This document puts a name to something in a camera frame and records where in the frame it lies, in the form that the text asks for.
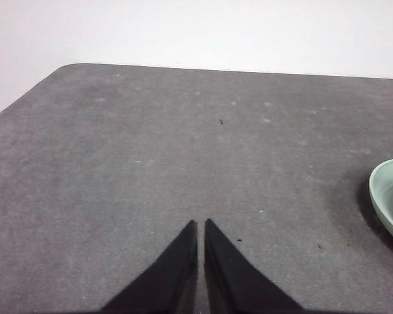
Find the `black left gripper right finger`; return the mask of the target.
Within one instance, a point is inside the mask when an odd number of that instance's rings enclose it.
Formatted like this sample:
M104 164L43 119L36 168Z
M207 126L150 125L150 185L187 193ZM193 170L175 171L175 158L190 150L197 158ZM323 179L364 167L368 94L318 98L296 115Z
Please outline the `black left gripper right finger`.
M300 313L303 307L258 271L208 219L204 262L212 313Z

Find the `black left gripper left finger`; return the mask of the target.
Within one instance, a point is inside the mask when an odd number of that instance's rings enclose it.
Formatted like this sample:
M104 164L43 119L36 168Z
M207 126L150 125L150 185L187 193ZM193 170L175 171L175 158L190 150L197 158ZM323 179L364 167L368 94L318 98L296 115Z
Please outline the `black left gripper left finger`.
M190 220L156 261L101 312L193 313L197 275L197 223Z

